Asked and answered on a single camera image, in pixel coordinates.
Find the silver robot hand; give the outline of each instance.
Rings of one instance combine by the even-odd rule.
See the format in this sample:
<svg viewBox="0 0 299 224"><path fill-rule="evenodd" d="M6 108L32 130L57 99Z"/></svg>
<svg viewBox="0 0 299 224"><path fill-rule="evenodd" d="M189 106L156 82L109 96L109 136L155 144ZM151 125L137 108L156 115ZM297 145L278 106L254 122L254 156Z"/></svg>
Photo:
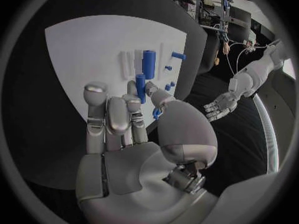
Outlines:
<svg viewBox="0 0 299 224"><path fill-rule="evenodd" d="M206 117L210 122L220 119L237 107L237 99L231 92L226 92L218 96L213 102L204 106L207 112Z"/></svg>

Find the humanoid robot hand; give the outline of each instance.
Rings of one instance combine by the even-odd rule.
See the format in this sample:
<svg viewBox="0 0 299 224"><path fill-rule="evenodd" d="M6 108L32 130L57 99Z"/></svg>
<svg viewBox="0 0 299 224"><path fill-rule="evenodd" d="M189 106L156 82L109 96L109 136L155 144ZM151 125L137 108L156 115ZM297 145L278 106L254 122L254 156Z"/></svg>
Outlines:
<svg viewBox="0 0 299 224"><path fill-rule="evenodd" d="M237 107L237 99L231 92L219 95L213 102L204 106L210 122L220 119Z"/></svg>

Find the black tabletop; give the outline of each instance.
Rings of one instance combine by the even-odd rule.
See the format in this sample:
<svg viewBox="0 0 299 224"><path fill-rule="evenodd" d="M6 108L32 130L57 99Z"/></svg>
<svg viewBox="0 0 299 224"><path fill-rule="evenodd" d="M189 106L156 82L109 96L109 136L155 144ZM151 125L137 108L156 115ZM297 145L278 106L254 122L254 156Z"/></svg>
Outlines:
<svg viewBox="0 0 299 224"><path fill-rule="evenodd" d="M85 154L85 121L69 101L52 67L44 30L66 20L101 14L154 20L187 33L175 96L191 90L206 41L205 31L171 0L49 0L14 47L3 86L3 124L21 174L40 185L74 189Z"/></svg>

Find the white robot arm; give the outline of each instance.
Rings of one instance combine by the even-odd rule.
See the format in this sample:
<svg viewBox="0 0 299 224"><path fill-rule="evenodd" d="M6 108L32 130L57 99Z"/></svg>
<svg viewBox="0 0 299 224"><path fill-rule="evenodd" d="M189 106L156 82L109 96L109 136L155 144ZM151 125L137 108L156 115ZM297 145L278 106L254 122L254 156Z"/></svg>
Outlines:
<svg viewBox="0 0 299 224"><path fill-rule="evenodd" d="M253 61L230 80L229 91L204 106L210 122L220 119L237 107L241 96L251 96L268 78L271 71L281 68L288 59L282 42L269 46L260 60Z"/></svg>

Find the white board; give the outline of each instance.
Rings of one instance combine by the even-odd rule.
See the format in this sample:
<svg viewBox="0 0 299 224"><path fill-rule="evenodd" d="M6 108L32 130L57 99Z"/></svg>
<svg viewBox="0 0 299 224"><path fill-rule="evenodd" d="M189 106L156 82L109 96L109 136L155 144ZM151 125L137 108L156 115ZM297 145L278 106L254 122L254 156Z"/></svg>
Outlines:
<svg viewBox="0 0 299 224"><path fill-rule="evenodd" d="M156 51L155 78L164 89L171 81L177 82L181 60L171 57L172 51L184 53L186 33L155 21L117 15L80 17L45 29L50 59L56 75L68 98L87 120L87 104L83 98L84 86L90 81L108 84L110 97L121 97L127 92L122 69L122 52L136 50ZM164 66L172 66L172 71ZM169 93L174 94L175 87ZM149 97L142 104L145 124L154 121Z"/></svg>

